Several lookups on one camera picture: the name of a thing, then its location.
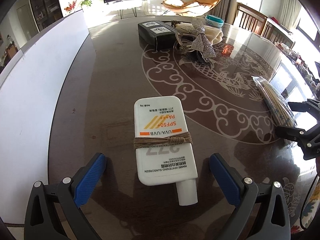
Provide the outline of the bag of cotton swabs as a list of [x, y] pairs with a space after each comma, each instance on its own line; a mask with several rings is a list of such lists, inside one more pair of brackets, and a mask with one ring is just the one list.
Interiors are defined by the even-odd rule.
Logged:
[[276, 125], [296, 127], [295, 116], [283, 96], [265, 78], [252, 76], [252, 79], [262, 94]]

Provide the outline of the white sunscreen tube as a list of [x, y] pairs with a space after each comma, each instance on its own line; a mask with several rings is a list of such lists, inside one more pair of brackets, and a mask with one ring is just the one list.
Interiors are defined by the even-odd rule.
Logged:
[[142, 98], [134, 104], [139, 181], [146, 186], [176, 185], [180, 206], [198, 202], [192, 138], [176, 96]]

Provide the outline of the cream knitted cloth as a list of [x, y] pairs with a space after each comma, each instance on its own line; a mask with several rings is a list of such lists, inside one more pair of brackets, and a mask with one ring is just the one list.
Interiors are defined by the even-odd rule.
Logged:
[[[175, 28], [183, 33], [189, 33], [194, 36], [197, 34], [197, 31], [191, 23], [178, 23]], [[204, 26], [204, 34], [212, 45], [221, 42], [223, 38], [223, 32], [221, 29], [207, 25]]]

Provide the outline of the rhinestone bow hair claw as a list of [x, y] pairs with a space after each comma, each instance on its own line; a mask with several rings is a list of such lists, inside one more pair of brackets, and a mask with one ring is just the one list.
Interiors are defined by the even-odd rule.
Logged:
[[177, 31], [176, 40], [180, 45], [179, 52], [182, 54], [196, 52], [204, 63], [210, 63], [210, 59], [216, 57], [215, 50], [205, 35], [205, 28], [200, 20], [193, 20], [191, 29], [186, 33]]

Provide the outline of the black soap bar box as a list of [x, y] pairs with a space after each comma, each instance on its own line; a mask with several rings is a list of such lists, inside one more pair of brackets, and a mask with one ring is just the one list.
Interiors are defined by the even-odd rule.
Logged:
[[177, 31], [163, 21], [147, 21], [137, 24], [139, 36], [156, 51], [173, 48]]

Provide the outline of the wooden dining chair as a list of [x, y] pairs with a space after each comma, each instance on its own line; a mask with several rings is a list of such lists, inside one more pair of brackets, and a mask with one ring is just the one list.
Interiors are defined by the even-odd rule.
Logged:
[[257, 35], [262, 35], [265, 30], [267, 16], [254, 10], [253, 8], [237, 3], [235, 19], [233, 25]]

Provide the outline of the white cardboard box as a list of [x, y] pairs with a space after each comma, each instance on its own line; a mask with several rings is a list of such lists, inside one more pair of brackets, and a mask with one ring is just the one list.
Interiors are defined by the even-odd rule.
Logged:
[[24, 223], [33, 184], [74, 171], [84, 156], [95, 49], [77, 11], [33, 37], [1, 72], [1, 218]]

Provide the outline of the teal white round container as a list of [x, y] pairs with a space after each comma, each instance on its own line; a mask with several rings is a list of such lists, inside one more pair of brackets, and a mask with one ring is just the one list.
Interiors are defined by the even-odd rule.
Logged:
[[224, 25], [224, 20], [214, 15], [206, 15], [205, 21], [207, 25], [215, 28], [221, 28]]

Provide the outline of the orange lounge chair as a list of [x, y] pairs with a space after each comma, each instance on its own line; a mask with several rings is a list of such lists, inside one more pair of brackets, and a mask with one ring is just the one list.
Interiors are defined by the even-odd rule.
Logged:
[[197, 17], [214, 9], [221, 0], [163, 0], [162, 5], [176, 15]]

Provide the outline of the red flower plant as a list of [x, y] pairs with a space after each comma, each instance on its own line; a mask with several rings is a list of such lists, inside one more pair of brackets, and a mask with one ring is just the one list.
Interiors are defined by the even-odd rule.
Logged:
[[68, 3], [67, 7], [65, 7], [64, 10], [67, 13], [71, 14], [76, 7], [76, 3], [77, 3], [77, 1], [72, 1], [71, 3]]

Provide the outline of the white tv console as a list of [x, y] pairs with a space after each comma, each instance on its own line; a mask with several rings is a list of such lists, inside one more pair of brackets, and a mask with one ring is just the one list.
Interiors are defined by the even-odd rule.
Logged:
[[106, 10], [117, 12], [120, 19], [138, 16], [162, 16], [168, 13], [163, 0], [118, 0], [106, 4]]

